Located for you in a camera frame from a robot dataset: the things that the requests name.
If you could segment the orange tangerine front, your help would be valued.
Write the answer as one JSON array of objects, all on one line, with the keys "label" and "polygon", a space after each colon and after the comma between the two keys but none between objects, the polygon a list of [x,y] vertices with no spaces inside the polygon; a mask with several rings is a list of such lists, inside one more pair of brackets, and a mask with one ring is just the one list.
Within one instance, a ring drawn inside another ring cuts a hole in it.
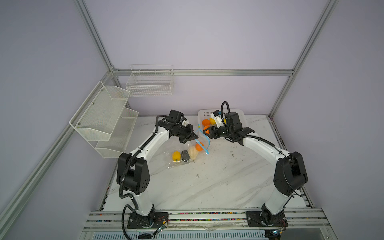
[{"label": "orange tangerine front", "polygon": [[203,133],[205,135],[210,135],[210,129],[211,129],[211,126],[205,126],[204,130],[203,130]]}]

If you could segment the black avocado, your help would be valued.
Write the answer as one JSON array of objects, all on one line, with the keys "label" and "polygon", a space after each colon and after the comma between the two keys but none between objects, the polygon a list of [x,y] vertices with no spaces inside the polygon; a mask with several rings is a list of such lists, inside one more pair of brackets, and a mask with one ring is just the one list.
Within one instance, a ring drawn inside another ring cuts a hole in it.
[{"label": "black avocado", "polygon": [[184,162],[189,162],[189,161],[190,161],[191,157],[190,157],[190,155],[189,155],[188,150],[183,150],[183,151],[181,152],[181,159],[182,159],[182,161],[184,161]]}]

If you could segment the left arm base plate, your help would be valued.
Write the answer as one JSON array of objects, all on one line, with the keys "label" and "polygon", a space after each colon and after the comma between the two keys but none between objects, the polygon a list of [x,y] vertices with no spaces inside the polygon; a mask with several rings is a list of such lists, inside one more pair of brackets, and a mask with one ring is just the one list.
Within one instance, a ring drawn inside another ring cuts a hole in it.
[{"label": "left arm base plate", "polygon": [[169,219],[169,213],[153,212],[148,216],[130,213],[127,223],[128,229],[158,229]]}]

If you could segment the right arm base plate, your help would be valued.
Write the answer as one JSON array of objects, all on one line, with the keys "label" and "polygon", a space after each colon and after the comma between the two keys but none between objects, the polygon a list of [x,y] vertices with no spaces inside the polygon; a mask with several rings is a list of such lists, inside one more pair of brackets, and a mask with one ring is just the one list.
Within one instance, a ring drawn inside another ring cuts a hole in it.
[{"label": "right arm base plate", "polygon": [[249,227],[287,227],[288,222],[284,211],[277,215],[270,214],[267,210],[247,211],[246,219]]}]

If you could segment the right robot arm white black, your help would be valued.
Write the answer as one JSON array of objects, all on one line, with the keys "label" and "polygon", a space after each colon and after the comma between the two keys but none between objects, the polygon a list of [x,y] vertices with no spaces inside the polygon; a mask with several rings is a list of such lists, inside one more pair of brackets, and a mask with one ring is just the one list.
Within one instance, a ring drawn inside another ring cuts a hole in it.
[{"label": "right robot arm white black", "polygon": [[274,190],[263,204],[259,217],[259,224],[273,226],[283,216],[287,203],[296,191],[308,182],[303,156],[298,152],[282,150],[253,129],[243,127],[236,112],[217,110],[211,113],[211,118],[215,124],[204,129],[204,135],[210,139],[224,138],[238,143],[259,154],[275,168]]}]

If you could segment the white plastic perforated basket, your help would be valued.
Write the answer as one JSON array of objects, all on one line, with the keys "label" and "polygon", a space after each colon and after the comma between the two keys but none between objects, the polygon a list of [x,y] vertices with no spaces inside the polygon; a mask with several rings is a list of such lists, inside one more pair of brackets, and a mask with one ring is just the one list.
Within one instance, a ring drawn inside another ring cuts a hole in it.
[{"label": "white plastic perforated basket", "polygon": [[[198,129],[203,131],[205,129],[205,125],[203,124],[203,120],[209,120],[212,118],[211,114],[217,110],[215,109],[207,109],[207,110],[199,110],[198,111]],[[242,123],[243,128],[248,127],[248,122],[246,120],[245,114],[240,109],[234,109],[233,112],[237,113],[240,119],[240,122]]]}]

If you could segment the clear zip top bag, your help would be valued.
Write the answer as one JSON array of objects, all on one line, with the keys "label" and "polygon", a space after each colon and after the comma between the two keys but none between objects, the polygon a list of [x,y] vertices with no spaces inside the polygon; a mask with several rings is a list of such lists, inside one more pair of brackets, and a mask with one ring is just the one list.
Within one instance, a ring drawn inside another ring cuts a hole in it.
[{"label": "clear zip top bag", "polygon": [[195,163],[210,154],[211,141],[203,134],[203,124],[198,124],[195,133],[198,138],[185,144],[179,143],[178,140],[168,140],[165,143],[163,153],[169,169]]}]

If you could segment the white garlic bulb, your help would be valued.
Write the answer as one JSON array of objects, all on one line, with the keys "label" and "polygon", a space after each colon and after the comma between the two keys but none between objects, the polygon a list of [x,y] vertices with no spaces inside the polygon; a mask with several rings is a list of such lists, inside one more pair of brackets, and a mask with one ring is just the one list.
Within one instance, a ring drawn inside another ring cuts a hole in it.
[{"label": "white garlic bulb", "polygon": [[189,147],[188,152],[192,161],[197,159],[199,152],[196,150],[195,146]]}]

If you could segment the round yellow fruit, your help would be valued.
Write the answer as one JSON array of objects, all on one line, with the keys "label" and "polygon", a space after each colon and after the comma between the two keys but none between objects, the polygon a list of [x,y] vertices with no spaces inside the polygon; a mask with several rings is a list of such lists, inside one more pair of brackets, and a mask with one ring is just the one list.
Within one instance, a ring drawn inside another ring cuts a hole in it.
[{"label": "round yellow fruit", "polygon": [[178,151],[173,152],[173,154],[172,154],[172,160],[173,160],[174,162],[179,162],[179,161],[181,161],[181,160],[182,160],[181,153],[178,152]]}]

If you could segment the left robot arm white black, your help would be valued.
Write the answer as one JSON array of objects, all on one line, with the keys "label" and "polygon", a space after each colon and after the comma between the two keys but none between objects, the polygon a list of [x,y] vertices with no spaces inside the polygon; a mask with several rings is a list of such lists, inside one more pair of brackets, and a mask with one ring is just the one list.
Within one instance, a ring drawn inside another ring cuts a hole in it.
[{"label": "left robot arm white black", "polygon": [[134,205],[127,206],[132,211],[130,218],[145,228],[155,221],[155,207],[145,193],[151,180],[148,162],[170,137],[177,137],[185,144],[196,140],[198,135],[183,113],[171,110],[168,115],[156,116],[154,130],[141,145],[118,158],[119,198],[131,199]]}]

